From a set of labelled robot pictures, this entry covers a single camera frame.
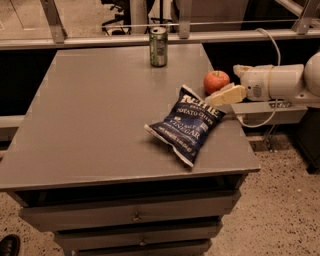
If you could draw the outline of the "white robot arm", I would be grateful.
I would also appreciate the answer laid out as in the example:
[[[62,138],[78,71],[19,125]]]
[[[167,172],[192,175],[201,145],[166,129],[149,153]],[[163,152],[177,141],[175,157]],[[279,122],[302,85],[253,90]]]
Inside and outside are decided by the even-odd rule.
[[[306,106],[320,103],[320,54],[314,54],[305,65],[235,65],[240,84],[230,83],[205,99],[211,106],[286,100]]]

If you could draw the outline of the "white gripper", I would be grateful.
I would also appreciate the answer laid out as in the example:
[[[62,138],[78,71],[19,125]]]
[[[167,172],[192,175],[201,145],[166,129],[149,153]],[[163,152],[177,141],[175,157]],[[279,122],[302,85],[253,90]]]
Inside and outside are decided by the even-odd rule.
[[[206,97],[206,104],[229,105],[239,103],[246,97],[251,101],[287,99],[297,96],[304,88],[303,64],[283,66],[237,64],[233,66],[233,72],[240,78],[243,86],[230,83]]]

